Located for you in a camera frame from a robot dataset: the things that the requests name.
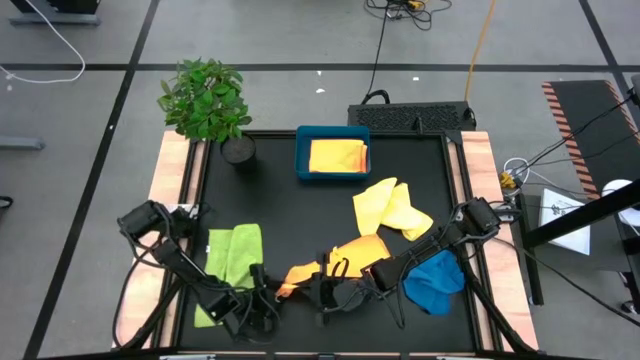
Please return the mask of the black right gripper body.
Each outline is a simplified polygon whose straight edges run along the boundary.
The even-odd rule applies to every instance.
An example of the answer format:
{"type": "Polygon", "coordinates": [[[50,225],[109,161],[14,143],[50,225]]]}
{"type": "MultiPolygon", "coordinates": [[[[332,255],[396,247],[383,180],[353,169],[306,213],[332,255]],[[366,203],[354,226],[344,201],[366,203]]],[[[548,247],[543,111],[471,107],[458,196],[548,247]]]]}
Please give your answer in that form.
{"type": "Polygon", "coordinates": [[[346,257],[331,265],[330,254],[320,252],[316,261],[320,269],[312,274],[312,303],[317,310],[316,325],[326,326],[331,314],[353,311],[368,294],[362,280],[347,277],[350,260],[346,257]]]}

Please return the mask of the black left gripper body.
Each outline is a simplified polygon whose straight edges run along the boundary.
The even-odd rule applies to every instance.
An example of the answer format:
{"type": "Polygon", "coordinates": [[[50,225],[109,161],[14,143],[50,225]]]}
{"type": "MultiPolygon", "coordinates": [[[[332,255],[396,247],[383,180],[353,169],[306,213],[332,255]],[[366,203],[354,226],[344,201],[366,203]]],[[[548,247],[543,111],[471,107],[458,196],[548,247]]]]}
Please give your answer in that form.
{"type": "Polygon", "coordinates": [[[228,306],[220,321],[235,341],[268,344],[281,323],[276,283],[266,275],[262,264],[251,264],[249,274],[253,286],[234,287],[227,292],[228,306]]]}

